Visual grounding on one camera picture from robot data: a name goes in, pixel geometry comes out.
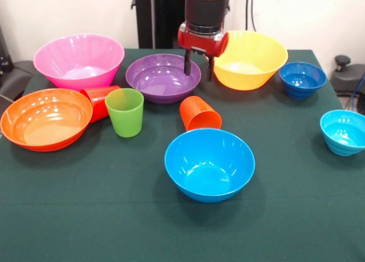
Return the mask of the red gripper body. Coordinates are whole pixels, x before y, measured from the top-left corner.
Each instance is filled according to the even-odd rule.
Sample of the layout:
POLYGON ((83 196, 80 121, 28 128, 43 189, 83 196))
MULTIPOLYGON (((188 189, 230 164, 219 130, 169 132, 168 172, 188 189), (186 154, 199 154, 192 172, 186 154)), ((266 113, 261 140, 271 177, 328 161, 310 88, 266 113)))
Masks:
POLYGON ((177 41, 180 47, 186 50, 197 51, 206 56, 221 56, 229 41, 229 34, 220 30, 215 34, 198 34, 189 30, 186 23, 182 23, 177 33, 177 41))

